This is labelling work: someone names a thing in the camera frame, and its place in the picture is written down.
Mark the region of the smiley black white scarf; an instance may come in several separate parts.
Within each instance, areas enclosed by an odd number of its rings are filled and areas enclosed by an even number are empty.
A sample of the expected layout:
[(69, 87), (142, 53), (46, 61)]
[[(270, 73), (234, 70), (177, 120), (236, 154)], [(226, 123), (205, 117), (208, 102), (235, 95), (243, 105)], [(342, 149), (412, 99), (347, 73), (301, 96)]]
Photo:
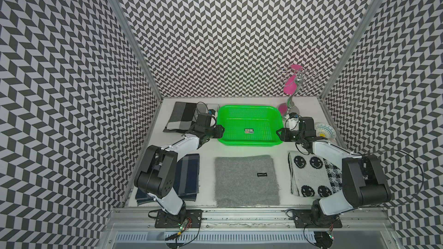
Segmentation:
[(319, 199), (341, 191), (341, 169), (323, 158), (289, 151), (288, 166), (294, 196)]

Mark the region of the green plastic basket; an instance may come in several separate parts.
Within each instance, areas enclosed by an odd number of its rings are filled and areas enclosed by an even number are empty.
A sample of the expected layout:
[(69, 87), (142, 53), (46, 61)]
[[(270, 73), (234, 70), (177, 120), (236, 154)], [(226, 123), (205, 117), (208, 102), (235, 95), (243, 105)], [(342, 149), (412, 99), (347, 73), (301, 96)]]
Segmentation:
[[(283, 128), (280, 112), (272, 106), (225, 105), (219, 108), (217, 124), (224, 127), (218, 141), (227, 146), (280, 145), (276, 131)], [(245, 134), (245, 129), (254, 129)]]

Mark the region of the navy striped scarf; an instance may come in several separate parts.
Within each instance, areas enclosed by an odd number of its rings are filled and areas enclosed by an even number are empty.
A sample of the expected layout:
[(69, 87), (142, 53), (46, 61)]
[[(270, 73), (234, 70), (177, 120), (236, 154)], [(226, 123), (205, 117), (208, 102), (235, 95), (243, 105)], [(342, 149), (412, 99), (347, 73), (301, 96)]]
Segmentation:
[(195, 202), (198, 194), (200, 155), (187, 154), (177, 162), (173, 188), (184, 201)]

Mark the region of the grey knitted scarf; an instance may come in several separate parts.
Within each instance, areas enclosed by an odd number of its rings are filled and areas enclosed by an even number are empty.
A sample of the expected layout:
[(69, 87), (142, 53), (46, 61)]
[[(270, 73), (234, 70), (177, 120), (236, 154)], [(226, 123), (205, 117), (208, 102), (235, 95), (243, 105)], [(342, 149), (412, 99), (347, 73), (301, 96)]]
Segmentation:
[(280, 205), (272, 157), (217, 157), (215, 201), (219, 208)]

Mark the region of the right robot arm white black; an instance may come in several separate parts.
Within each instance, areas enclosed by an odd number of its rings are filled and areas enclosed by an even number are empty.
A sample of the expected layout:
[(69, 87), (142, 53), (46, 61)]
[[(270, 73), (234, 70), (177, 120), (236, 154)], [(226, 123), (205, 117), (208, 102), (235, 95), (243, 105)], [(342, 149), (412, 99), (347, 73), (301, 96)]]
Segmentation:
[(298, 129), (276, 131), (283, 142), (301, 145), (308, 153), (332, 163), (342, 172), (342, 188), (326, 198), (316, 199), (311, 208), (313, 218), (332, 218), (363, 206), (387, 203), (392, 194), (381, 160), (371, 154), (356, 154), (318, 136), (311, 117), (300, 117)]

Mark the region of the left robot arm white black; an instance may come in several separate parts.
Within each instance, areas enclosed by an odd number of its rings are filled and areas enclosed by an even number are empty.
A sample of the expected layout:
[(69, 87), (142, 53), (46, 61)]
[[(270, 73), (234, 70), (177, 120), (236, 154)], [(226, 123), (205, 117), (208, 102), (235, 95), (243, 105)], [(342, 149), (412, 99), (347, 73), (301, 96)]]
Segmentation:
[(185, 203), (173, 189), (177, 162), (201, 148), (210, 139), (223, 137), (225, 128), (212, 124), (216, 118), (200, 114), (189, 131), (170, 145), (146, 148), (134, 177), (134, 186), (147, 193), (159, 204), (162, 211), (172, 216), (183, 216)]

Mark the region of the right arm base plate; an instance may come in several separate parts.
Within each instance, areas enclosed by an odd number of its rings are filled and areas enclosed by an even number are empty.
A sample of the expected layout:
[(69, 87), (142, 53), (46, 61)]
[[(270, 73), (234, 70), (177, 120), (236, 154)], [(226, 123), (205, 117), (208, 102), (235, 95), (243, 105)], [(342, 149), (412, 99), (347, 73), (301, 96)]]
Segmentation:
[(338, 214), (327, 216), (322, 212), (312, 212), (311, 210), (307, 209), (294, 209), (291, 212), (295, 227), (298, 229), (302, 229), (304, 227), (319, 229), (343, 228), (340, 216)]

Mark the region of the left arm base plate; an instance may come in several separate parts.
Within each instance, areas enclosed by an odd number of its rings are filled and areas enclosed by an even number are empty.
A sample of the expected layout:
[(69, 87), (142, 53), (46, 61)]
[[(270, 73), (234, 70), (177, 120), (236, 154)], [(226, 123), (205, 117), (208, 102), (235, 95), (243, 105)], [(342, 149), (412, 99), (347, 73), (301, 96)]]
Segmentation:
[(185, 210), (176, 216), (160, 210), (156, 215), (155, 228), (178, 229), (185, 222), (185, 219), (190, 219), (190, 228), (199, 228), (202, 216), (203, 211), (201, 209)]

